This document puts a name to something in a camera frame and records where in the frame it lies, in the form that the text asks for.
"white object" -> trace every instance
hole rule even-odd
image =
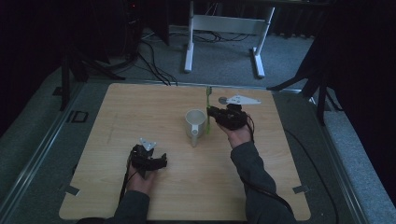
[[[142,144],[143,145],[143,147],[146,149],[146,151],[150,151],[150,150],[152,150],[155,146],[157,146],[157,143],[156,142],[148,142],[146,139],[144,139],[144,138],[140,138],[139,139],[139,141],[140,141],[140,144]]]
[[[194,51],[193,32],[195,30],[214,31],[223,33],[235,33],[246,35],[259,35],[259,43],[253,48],[253,59],[256,64],[258,77],[265,77],[264,67],[262,65],[262,46],[271,24],[275,8],[269,7],[264,20],[207,16],[194,14],[194,3],[190,1],[190,17],[189,17],[189,43],[187,45],[186,62],[184,71],[190,73],[192,70],[192,56]]]
[[[191,146],[196,147],[198,138],[204,133],[206,114],[199,109],[186,113],[186,134],[191,139]]]
[[[235,95],[229,99],[227,99],[227,104],[233,105],[259,105],[262,103],[261,100],[248,98],[242,95]]]

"white stand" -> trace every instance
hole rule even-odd
[[[271,19],[274,14],[274,7],[270,8],[270,13],[268,13],[265,20],[252,20],[231,17],[194,15],[193,6],[194,3],[193,1],[191,1],[189,19],[189,44],[187,46],[186,63],[184,66],[184,71],[186,73],[191,72],[192,68],[192,54],[194,50],[194,43],[192,42],[193,31],[204,30],[223,33],[260,35],[258,47],[253,48],[253,57],[256,63],[257,75],[259,77],[265,77],[264,68],[262,66],[262,57],[260,54],[262,52],[262,46],[264,44],[264,40],[267,36]]]

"person's left hand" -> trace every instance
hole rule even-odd
[[[128,181],[126,186],[127,190],[136,190],[149,195],[149,192],[154,185],[154,179],[157,175],[157,172],[158,171],[151,172],[145,179],[139,173],[137,173],[137,170],[132,165],[130,165],[128,178],[130,178],[131,175],[132,178]]]

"metal frame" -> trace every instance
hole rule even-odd
[[[194,43],[192,40],[194,30],[205,30],[223,33],[260,35],[257,48],[253,48],[253,59],[256,64],[257,75],[259,77],[265,77],[261,52],[265,37],[267,36],[268,29],[271,24],[271,19],[274,15],[274,11],[275,8],[271,7],[270,12],[267,14],[265,20],[194,15],[194,2],[190,1],[189,43],[187,46],[184,71],[189,73],[192,70],[192,54],[194,51]]]
[[[52,123],[51,127],[47,131],[46,135],[42,139],[40,145],[35,150],[35,153],[31,159],[26,163],[11,190],[8,192],[5,199],[0,204],[0,223],[8,223],[11,218],[15,208],[21,201],[25,191],[29,188],[35,174],[40,168],[42,162],[46,158],[50,151],[52,143],[55,141],[57,135],[62,129],[64,122],[67,120],[68,115],[71,112],[73,103],[78,98],[80,91],[82,90],[83,83],[77,83],[74,91],[72,92],[71,101],[64,108],[64,111],[60,111],[57,115],[55,121]]]

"wire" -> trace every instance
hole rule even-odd
[[[129,178],[128,178],[128,180],[126,181],[126,183],[128,184],[128,182],[131,180],[131,178],[135,175],[135,174],[137,174],[137,172],[139,172],[141,169],[137,169]]]
[[[247,127],[250,130],[251,141],[254,143],[254,138],[253,138],[253,136],[254,136],[254,122],[253,122],[253,119],[251,118],[251,116],[247,115],[247,117],[249,119],[249,121],[247,121]]]
[[[154,48],[147,42],[140,40],[141,43],[149,46],[150,51],[151,51],[151,60],[152,63],[149,63],[143,55],[139,52],[138,56],[145,62],[147,67],[149,68],[149,71],[156,77],[158,78],[163,84],[166,86],[171,86],[171,82],[169,81],[168,77],[172,79],[176,85],[177,85],[177,80],[174,76],[170,75],[169,73],[164,72],[161,68],[157,67],[155,64],[155,54],[154,54]]]
[[[332,197],[332,195],[330,194],[329,189],[327,188],[326,184],[324,183],[323,177],[320,175],[320,172],[318,170],[318,167],[315,165],[314,161],[312,160],[311,156],[309,155],[309,153],[307,152],[306,148],[304,147],[303,143],[297,138],[296,135],[294,135],[291,131],[284,129],[285,133],[288,133],[290,136],[292,136],[294,138],[294,140],[296,140],[296,142],[300,145],[300,147],[303,149],[303,151],[305,152],[306,157],[311,161],[312,165],[314,166],[315,171],[317,172],[317,175],[323,185],[323,188],[326,190],[327,195],[330,198],[330,201],[332,203],[332,209],[334,210],[334,215],[335,215],[335,223],[339,223],[339,215],[338,215],[338,211],[335,205],[335,201],[334,198]]]
[[[106,66],[106,68],[111,71],[114,71],[114,70],[125,68],[125,67],[128,67],[128,68],[131,67],[130,64],[134,61],[134,57],[131,57],[131,55],[128,54],[125,56],[125,58],[126,58],[125,62],[109,65],[109,66]]]
[[[273,198],[277,201],[279,201],[280,203],[282,203],[288,210],[289,212],[291,212],[292,215],[294,215],[293,210],[291,209],[291,206],[288,204],[288,202],[286,202],[286,200],[284,200],[283,198],[281,198],[280,196],[278,196],[276,193],[273,193],[267,189],[264,189],[262,187],[258,187],[256,185],[253,185],[249,182],[246,181],[246,179],[242,178],[242,176],[240,176],[242,182],[247,185],[248,187],[250,187],[251,189],[254,189],[256,191],[258,191],[259,193],[265,194],[266,196]]]
[[[198,35],[194,35],[193,37],[195,39],[198,39],[202,42],[208,42],[208,43],[218,43],[218,42],[238,42],[238,41],[243,41],[245,39],[247,39],[249,37],[249,35],[244,35],[243,38],[238,39],[240,36],[243,35],[237,35],[233,38],[224,38],[221,36],[221,34],[216,33],[216,32],[212,32],[212,31],[200,31],[200,32],[196,32],[197,34],[202,34],[202,35],[213,35],[213,39],[208,39],[205,37],[201,37]]]
[[[210,11],[210,9],[212,9],[212,7],[215,7],[215,8],[213,9],[212,16],[215,15],[216,9],[217,9],[217,7],[218,7],[218,3],[212,3],[211,6],[209,7],[209,9],[206,11],[205,15],[209,14],[209,11]]]

